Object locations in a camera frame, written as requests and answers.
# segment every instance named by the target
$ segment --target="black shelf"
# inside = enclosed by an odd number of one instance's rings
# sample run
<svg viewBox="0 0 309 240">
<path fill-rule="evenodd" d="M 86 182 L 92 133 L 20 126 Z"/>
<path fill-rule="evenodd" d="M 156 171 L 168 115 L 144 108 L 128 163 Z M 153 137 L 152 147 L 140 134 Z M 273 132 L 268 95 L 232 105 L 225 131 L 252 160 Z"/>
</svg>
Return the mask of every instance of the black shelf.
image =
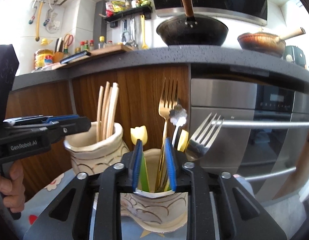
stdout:
<svg viewBox="0 0 309 240">
<path fill-rule="evenodd" d="M 106 17 L 104 18 L 104 20 L 110 23 L 111 28 L 115 28 L 118 26 L 119 20 L 126 18 L 127 16 L 130 16 L 133 14 L 140 14 L 140 15 L 143 14 L 145 20 L 150 20 L 151 14 L 152 14 L 152 7 L 150 5 L 144 5 L 144 6 L 139 6 L 137 8 L 127 9 L 122 12 L 118 12 L 115 15 Z"/>
</svg>

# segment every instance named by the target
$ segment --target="frying pan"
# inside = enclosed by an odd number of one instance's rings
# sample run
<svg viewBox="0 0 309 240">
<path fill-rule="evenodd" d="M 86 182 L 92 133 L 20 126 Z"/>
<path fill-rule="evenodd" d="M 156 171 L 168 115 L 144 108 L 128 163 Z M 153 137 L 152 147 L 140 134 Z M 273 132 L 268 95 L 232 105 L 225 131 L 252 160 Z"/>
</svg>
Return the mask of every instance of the frying pan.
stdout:
<svg viewBox="0 0 309 240">
<path fill-rule="evenodd" d="M 305 34 L 304 28 L 298 28 L 292 32 L 280 36 L 265 32 L 243 33 L 238 37 L 238 42 L 243 49 L 254 50 L 276 57 L 282 57 L 286 48 L 285 40 L 303 34 Z"/>
<path fill-rule="evenodd" d="M 157 34 L 170 45 L 218 45 L 224 43 L 228 27 L 211 17 L 194 14 L 192 0 L 182 0 L 185 15 L 174 16 L 157 27 Z"/>
</svg>

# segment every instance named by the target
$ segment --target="silver fork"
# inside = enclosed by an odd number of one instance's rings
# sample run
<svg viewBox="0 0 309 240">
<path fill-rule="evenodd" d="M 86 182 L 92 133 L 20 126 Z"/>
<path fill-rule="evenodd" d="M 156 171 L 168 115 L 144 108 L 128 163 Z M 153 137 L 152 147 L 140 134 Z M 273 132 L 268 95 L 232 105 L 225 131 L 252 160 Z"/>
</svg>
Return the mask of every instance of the silver fork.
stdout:
<svg viewBox="0 0 309 240">
<path fill-rule="evenodd" d="M 185 152 L 192 158 L 200 159 L 208 152 L 222 127 L 224 118 L 219 115 L 215 121 L 217 114 L 215 114 L 212 118 L 211 115 L 212 113 L 210 113 L 197 128 L 187 144 Z"/>
</svg>

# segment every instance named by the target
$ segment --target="gray speckled countertop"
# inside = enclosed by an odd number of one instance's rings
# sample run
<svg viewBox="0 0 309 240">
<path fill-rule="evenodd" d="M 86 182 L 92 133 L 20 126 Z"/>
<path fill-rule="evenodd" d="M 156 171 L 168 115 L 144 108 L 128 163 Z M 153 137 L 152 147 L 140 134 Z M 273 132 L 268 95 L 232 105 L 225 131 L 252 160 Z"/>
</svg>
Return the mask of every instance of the gray speckled countertop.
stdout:
<svg viewBox="0 0 309 240">
<path fill-rule="evenodd" d="M 309 71 L 280 58 L 249 50 L 230 49 L 219 46 L 185 45 L 125 52 L 91 60 L 82 65 L 76 65 L 67 69 L 20 75 L 15 78 L 12 90 L 48 82 L 68 80 L 111 69 L 169 63 L 241 66 L 250 70 L 278 73 L 309 84 Z"/>
</svg>

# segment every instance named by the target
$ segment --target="cutting board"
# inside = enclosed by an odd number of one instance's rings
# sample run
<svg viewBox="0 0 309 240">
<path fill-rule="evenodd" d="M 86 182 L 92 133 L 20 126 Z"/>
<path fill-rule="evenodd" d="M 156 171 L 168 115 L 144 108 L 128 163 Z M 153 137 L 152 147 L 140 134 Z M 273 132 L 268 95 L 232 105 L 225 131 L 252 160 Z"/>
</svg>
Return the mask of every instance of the cutting board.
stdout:
<svg viewBox="0 0 309 240">
<path fill-rule="evenodd" d="M 91 51 L 91 56 L 83 56 L 80 58 L 77 58 L 75 60 L 70 61 L 67 64 L 60 64 L 60 63 L 55 63 L 51 65 L 52 70 L 58 69 L 58 68 L 69 68 L 96 58 L 101 58 L 101 57 L 107 57 L 110 55 L 114 54 L 119 54 L 127 51 L 132 51 L 132 47 L 128 47 L 125 45 L 113 45 L 110 47 L 102 48 L 102 49 L 95 49 Z"/>
</svg>

